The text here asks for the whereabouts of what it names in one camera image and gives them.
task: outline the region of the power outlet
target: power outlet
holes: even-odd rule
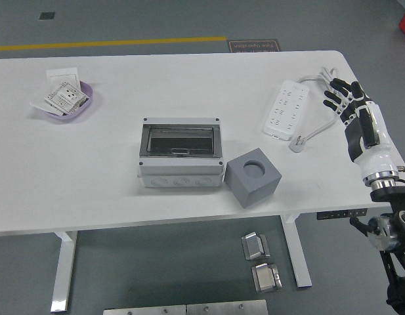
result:
[[[285,80],[275,98],[263,131],[274,138],[290,140],[300,120],[310,89],[300,83]]]

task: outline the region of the electrical distribution box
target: electrical distribution box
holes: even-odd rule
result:
[[[145,187],[220,186],[218,118],[144,118],[138,177]]]

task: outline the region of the black cable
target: black cable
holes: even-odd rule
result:
[[[397,182],[403,182],[405,184],[405,180],[404,179],[398,179]]]

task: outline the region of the power cord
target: power cord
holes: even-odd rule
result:
[[[330,86],[330,82],[335,79],[336,77],[339,77],[339,71],[337,68],[332,68],[330,71],[322,67],[322,71],[319,73],[320,75],[308,75],[305,77],[302,77],[300,80],[297,81],[297,83],[302,83],[306,81],[318,81],[325,83],[326,89],[329,92],[335,93],[335,90]],[[325,131],[326,129],[330,128],[337,120],[339,119],[339,116],[335,114],[335,117],[326,125],[322,126],[321,128],[313,131],[311,134],[309,134],[306,137],[298,136],[297,138],[293,139],[290,144],[289,148],[293,150],[295,153],[300,153],[303,151],[305,148],[306,142],[313,138],[314,136],[318,135],[319,133]]]

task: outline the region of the gray plastic box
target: gray plastic box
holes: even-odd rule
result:
[[[260,148],[227,163],[224,181],[243,208],[274,193],[282,175]]]

